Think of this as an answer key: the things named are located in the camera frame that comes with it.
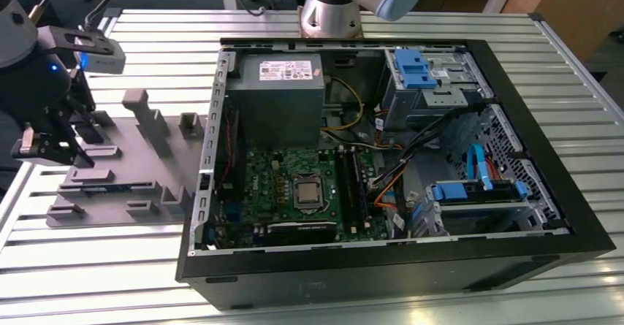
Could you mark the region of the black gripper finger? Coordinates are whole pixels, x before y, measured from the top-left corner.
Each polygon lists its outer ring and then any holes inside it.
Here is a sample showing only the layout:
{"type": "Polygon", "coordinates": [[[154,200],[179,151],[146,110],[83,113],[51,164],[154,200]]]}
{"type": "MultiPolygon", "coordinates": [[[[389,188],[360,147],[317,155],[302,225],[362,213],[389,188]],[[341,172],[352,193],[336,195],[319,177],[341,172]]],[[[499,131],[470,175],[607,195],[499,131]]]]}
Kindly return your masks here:
{"type": "Polygon", "coordinates": [[[68,124],[52,133],[36,131],[26,124],[22,138],[11,150],[12,157],[44,166],[66,165],[76,168],[92,168],[95,162],[78,144],[76,133],[68,124]]]}
{"type": "Polygon", "coordinates": [[[70,89],[60,99],[60,106],[71,123],[91,123],[96,103],[88,87],[87,77],[82,69],[68,71],[71,78],[70,89]]]}

